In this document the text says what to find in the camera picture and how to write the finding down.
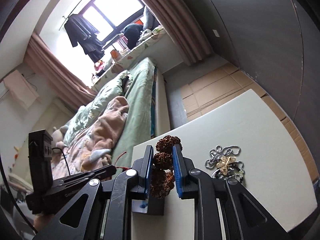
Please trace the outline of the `left hand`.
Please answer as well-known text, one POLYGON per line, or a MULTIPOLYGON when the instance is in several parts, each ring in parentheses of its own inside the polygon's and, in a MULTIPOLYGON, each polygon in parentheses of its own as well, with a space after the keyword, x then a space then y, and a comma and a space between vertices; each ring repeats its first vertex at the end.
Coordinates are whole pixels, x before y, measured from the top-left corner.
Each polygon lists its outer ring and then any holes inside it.
POLYGON ((41 231, 54 217, 53 214, 51 215, 36 215, 35 219, 34 219, 34 228, 37 231, 41 231))

